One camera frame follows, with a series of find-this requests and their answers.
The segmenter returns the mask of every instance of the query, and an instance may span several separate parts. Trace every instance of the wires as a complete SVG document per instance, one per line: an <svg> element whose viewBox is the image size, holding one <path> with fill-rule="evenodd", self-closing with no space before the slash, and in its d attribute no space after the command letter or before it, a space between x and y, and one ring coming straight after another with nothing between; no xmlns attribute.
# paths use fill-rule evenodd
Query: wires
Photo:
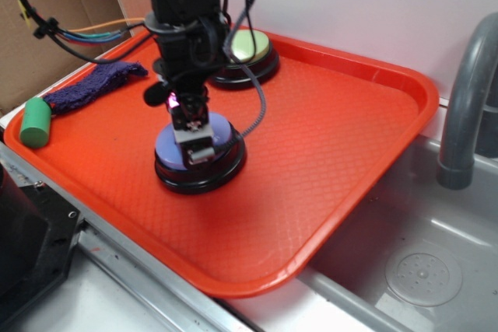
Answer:
<svg viewBox="0 0 498 332"><path fill-rule="evenodd" d="M146 19L144 19L143 17L135 17L135 18L130 18L130 19L116 19L116 20L110 21L108 23L101 23L99 25L93 25L93 26L83 27L82 29L69 30L69 31L71 31L73 33L81 33L83 31L95 30L95 29L99 29L101 27L119 25L120 23L135 23L136 26L140 26L140 25L143 25L145 20Z"/></svg>
<svg viewBox="0 0 498 332"><path fill-rule="evenodd" d="M52 39L59 47L67 51L68 53L76 56L87 62L92 62L95 64L110 64L112 62L116 62L126 56L128 56L131 52L136 50L142 44L144 44L152 35L147 35L146 37L139 40L136 44L130 47L130 49L123 54L121 54L118 58L113 58L111 60L107 59L95 59L89 56L85 56L84 54L80 54L78 51L75 51L73 48L68 46L67 44L78 44L83 46L96 46L101 44L108 44L114 42L116 40L120 40L123 38L127 32L135 27L141 26L144 24L144 19L142 18L134 18L134 19L118 19L115 21L111 21L109 23L102 23L100 25L89 26L82 29L76 30L66 30L62 29L58 26L58 21L54 18L50 18L48 20L41 17L36 9L28 2L28 0L18 0L19 6L23 12L23 17L28 22L29 19L32 19L37 25L37 29L34 32L34 36L41 39L45 36L48 36ZM106 33L83 33L89 30L95 30L99 28L103 28L106 26L113 26L120 23L132 23L126 27L123 27L119 30L106 32Z"/></svg>

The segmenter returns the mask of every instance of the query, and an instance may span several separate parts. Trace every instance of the sink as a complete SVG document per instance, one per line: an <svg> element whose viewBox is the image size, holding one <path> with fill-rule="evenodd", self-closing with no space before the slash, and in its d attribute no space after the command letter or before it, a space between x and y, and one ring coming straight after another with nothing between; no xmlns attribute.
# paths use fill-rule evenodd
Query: sink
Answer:
<svg viewBox="0 0 498 332"><path fill-rule="evenodd" d="M498 163L476 156L472 185L447 190L436 181L438 152L418 137L301 277L326 297L350 295L384 321L379 330L498 325Z"/></svg>

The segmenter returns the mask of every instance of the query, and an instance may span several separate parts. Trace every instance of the red tray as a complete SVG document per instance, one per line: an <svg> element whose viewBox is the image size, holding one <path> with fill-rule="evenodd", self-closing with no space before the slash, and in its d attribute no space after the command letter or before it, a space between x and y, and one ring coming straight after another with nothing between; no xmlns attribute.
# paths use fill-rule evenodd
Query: red tray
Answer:
<svg viewBox="0 0 498 332"><path fill-rule="evenodd" d="M218 190L175 194L155 174L154 144L169 118L163 107L148 107L142 99L156 81L152 41L127 59L150 69L149 79L54 118L42 149L20 143L22 113L5 141L202 291L223 298L257 295L303 268L432 117L439 100L432 82L417 72L269 36L281 66L264 84L267 116L246 139L246 165ZM239 130L258 115L253 89L212 87L210 97L210 110Z"/></svg>

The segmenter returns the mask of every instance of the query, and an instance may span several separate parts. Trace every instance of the purple towel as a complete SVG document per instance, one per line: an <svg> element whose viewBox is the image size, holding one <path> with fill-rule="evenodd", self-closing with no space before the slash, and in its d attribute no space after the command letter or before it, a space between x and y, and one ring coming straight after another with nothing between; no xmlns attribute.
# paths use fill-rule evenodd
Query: purple towel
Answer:
<svg viewBox="0 0 498 332"><path fill-rule="evenodd" d="M97 65L93 72L72 86L48 93L44 100L52 114L64 114L92 103L99 96L110 93L128 81L128 75L145 77L149 72L140 63L118 61Z"/></svg>

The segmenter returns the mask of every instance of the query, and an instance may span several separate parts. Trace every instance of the faucet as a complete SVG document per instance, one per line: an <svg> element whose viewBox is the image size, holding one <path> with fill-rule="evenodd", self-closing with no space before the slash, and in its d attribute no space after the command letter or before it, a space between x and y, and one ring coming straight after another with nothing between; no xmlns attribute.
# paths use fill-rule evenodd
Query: faucet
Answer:
<svg viewBox="0 0 498 332"><path fill-rule="evenodd" d="M452 190L472 182L474 153L498 156L498 13L475 28L458 69L444 122L437 181Z"/></svg>

